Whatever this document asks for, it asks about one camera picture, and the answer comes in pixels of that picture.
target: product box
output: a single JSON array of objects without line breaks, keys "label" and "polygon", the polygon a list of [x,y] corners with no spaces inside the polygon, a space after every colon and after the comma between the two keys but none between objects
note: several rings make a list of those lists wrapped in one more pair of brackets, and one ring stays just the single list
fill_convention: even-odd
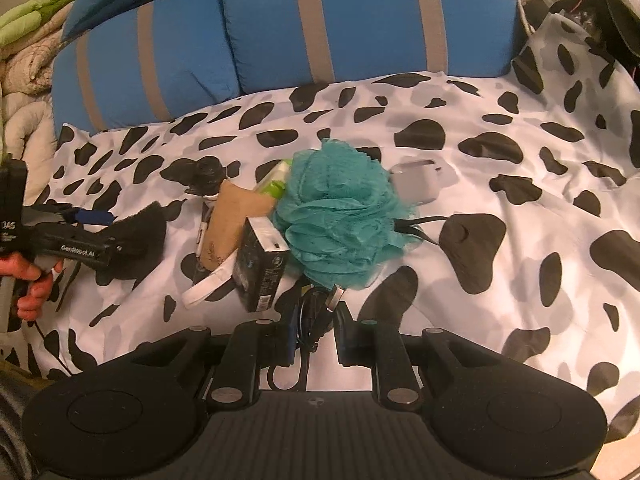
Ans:
[{"label": "product box", "polygon": [[246,219],[233,279],[249,312],[271,307],[288,258],[286,241],[266,216]]}]

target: barcode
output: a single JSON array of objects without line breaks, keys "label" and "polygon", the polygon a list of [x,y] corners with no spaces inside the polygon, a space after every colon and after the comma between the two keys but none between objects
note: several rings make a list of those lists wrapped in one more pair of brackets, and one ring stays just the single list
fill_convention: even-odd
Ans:
[{"label": "barcode", "polygon": [[260,299],[258,300],[258,307],[256,308],[256,311],[259,312],[260,310],[267,310],[268,307],[269,307],[269,303],[271,303],[271,295],[260,296]]}]

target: cow print bedsheet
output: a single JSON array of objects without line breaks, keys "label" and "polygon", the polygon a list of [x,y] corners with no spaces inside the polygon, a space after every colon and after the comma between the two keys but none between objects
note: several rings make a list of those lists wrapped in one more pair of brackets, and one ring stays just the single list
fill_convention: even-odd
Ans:
[{"label": "cow print bedsheet", "polygon": [[[440,197],[420,216],[456,215],[345,296],[354,316],[404,333],[441,326],[593,394],[609,440],[640,413],[640,95],[622,67],[561,16],[549,16],[498,79],[407,73],[262,92],[173,123],[89,138],[66,126],[43,200],[119,217],[157,200],[165,258],[141,283],[71,268],[38,325],[7,335],[12,362],[45,377],[73,373],[194,324],[215,333],[255,317],[232,282],[187,310],[201,203],[184,193],[195,161],[215,156],[251,188],[277,162],[343,139],[385,168],[412,156],[443,168]],[[474,247],[473,251],[465,248]],[[314,357],[310,384],[345,386]]]}]

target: human hand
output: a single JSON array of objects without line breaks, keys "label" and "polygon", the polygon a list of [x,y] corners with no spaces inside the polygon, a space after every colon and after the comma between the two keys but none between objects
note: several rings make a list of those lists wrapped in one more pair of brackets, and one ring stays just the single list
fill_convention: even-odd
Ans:
[{"label": "human hand", "polygon": [[[56,263],[56,272],[62,271],[62,262]],[[31,282],[27,295],[17,302],[18,316],[25,321],[40,317],[42,304],[47,301],[53,287],[53,275],[43,273],[39,267],[25,260],[20,253],[0,257],[0,276],[12,276]]]}]

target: brown paper bag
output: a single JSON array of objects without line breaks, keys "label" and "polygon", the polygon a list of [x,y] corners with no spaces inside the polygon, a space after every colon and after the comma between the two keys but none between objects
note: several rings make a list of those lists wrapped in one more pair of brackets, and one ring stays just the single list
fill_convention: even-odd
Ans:
[{"label": "brown paper bag", "polygon": [[276,202],[271,195],[243,189],[230,180],[224,180],[204,234],[200,253],[202,266],[215,270],[238,248],[244,220],[270,215]]}]

